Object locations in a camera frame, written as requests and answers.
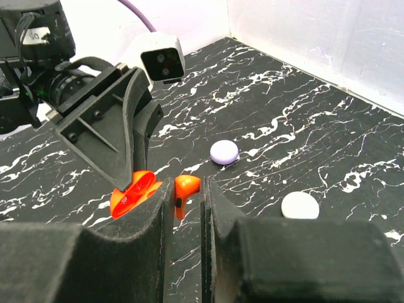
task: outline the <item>black cable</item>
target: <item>black cable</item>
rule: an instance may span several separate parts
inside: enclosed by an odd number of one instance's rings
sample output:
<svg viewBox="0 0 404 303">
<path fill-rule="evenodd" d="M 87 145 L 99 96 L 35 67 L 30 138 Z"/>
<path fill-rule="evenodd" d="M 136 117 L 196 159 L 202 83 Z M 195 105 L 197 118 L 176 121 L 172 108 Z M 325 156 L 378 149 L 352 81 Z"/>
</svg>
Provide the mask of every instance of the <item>black cable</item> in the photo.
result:
<svg viewBox="0 0 404 303">
<path fill-rule="evenodd" d="M 16 35 L 15 35 L 15 45 L 17 48 L 18 52 L 18 57 L 20 59 L 20 62 L 23 64 L 23 72 L 21 74 L 21 82 L 25 82 L 25 80 L 28 78 L 28 66 L 25 63 L 24 57 L 23 57 L 23 44 L 25 40 L 25 36 L 27 35 L 28 30 L 30 29 L 31 24 L 33 21 L 36 19 L 36 17 L 39 16 L 38 13 L 25 13 L 20 20 L 18 21 L 17 27 L 16 27 Z"/>
</svg>

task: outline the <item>white disc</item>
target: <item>white disc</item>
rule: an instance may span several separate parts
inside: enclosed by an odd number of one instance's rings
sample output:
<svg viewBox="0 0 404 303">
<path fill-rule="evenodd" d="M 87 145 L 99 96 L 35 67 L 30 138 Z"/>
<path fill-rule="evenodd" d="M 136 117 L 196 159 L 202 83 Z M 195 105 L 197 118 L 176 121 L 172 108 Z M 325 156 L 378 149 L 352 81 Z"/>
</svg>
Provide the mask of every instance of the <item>white disc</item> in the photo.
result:
<svg viewBox="0 0 404 303">
<path fill-rule="evenodd" d="M 295 191 L 284 197 L 281 205 L 282 215 L 288 219 L 317 219 L 320 206 L 316 199 L 307 193 Z"/>
</svg>

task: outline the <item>orange plastic piece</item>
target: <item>orange plastic piece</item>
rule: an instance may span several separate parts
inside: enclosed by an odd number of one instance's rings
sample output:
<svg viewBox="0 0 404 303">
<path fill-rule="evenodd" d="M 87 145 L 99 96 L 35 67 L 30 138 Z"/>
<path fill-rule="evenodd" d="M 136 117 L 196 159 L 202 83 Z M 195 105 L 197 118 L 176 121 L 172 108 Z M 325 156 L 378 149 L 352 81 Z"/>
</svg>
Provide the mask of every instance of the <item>orange plastic piece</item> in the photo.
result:
<svg viewBox="0 0 404 303">
<path fill-rule="evenodd" d="M 193 175 L 179 175 L 175 178 L 174 185 L 175 215 L 178 220 L 183 220 L 186 214 L 186 201 L 189 196 L 199 192 L 201 179 Z"/>
<path fill-rule="evenodd" d="M 140 170 L 138 172 L 134 172 L 132 184 L 126 191 L 122 192 L 118 189 L 114 189 L 110 199 L 111 216 L 114 219 L 117 219 L 132 208 L 136 207 L 136 205 L 138 205 L 138 201 L 155 182 L 156 175 L 149 170 Z"/>
<path fill-rule="evenodd" d="M 147 191 L 142 195 L 142 197 L 138 200 L 138 202 L 132 207 L 135 208 L 137 206 L 139 206 L 140 204 L 142 204 L 143 202 L 145 202 L 148 198 L 150 198 L 151 196 L 154 195 L 154 193 L 156 192 L 156 190 L 160 187 L 160 185 L 162 185 L 163 182 L 156 182 L 154 183 L 152 186 L 150 186 Z"/>
</svg>

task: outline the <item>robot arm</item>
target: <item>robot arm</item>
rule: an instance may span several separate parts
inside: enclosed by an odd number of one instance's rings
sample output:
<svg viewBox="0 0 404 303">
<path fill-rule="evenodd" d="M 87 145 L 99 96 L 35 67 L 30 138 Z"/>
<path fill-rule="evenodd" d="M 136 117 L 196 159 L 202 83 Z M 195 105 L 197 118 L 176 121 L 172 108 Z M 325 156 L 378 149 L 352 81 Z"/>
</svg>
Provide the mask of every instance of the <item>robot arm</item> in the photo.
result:
<svg viewBox="0 0 404 303">
<path fill-rule="evenodd" d="M 75 44 L 59 0 L 0 4 L 0 134 L 18 126 L 38 128 L 40 103 L 55 135 L 114 187 L 124 191 L 133 172 L 145 170 L 148 141 L 163 117 L 152 100 L 154 81 L 184 76 L 176 36 L 137 37 L 113 66 L 96 57 L 69 60 Z M 79 70 L 100 71 L 93 76 Z"/>
</svg>

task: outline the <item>round candy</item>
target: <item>round candy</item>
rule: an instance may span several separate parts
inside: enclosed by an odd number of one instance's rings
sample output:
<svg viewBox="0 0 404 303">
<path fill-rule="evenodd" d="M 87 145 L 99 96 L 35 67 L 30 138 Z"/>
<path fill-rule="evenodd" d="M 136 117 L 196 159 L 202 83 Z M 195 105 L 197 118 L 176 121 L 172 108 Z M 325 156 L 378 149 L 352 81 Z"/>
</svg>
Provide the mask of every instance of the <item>round candy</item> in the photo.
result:
<svg viewBox="0 0 404 303">
<path fill-rule="evenodd" d="M 317 219 L 320 214 L 316 199 L 301 191 L 287 194 L 281 209 L 283 216 L 289 219 Z"/>
<path fill-rule="evenodd" d="M 217 141 L 210 148 L 211 159 L 220 165 L 228 165 L 237 160 L 239 148 L 233 141 Z"/>
</svg>

